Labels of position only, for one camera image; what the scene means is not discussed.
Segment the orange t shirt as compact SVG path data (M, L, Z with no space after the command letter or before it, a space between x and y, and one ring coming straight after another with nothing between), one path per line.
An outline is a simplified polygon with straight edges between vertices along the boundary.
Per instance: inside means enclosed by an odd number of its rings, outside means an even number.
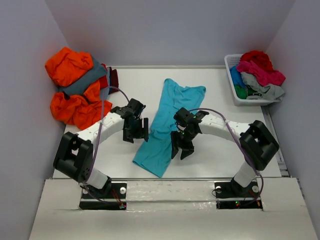
M111 110L113 104L101 92L110 85L107 67L90 53L65 46L44 68L57 87L50 103L55 120L84 130Z

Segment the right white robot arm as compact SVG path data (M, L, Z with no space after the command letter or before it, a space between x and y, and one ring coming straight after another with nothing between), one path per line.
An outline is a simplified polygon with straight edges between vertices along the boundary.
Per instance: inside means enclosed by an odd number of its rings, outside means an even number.
M278 142L262 121L234 122L212 109L200 108L196 113L192 113L184 107L179 109L173 118L177 130L170 133L172 158L181 153L180 159L184 160L193 154L193 140L198 134L232 141L244 156L244 163L231 181L224 182L221 187L215 189L216 197L227 199L260 196L261 193L253 192L250 185L256 177L261 176L261 172L280 149Z

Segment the teal t shirt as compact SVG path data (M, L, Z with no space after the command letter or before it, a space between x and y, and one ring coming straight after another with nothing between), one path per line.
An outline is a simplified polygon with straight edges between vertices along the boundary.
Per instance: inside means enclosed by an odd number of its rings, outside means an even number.
M165 79L148 141L142 143L132 162L156 177L163 177L171 163L171 132L177 130L174 115L181 108L199 108L205 93L205 86L182 87L170 78Z

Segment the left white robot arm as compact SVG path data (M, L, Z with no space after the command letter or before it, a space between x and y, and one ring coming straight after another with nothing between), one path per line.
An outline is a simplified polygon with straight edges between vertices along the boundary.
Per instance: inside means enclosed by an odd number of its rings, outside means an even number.
M112 179L94 167L97 147L117 132L122 139L149 139L149 120L142 118L145 105L132 98L123 107L116 106L92 126L77 133L65 133L58 146L53 167L81 184L88 194L105 198L112 189Z

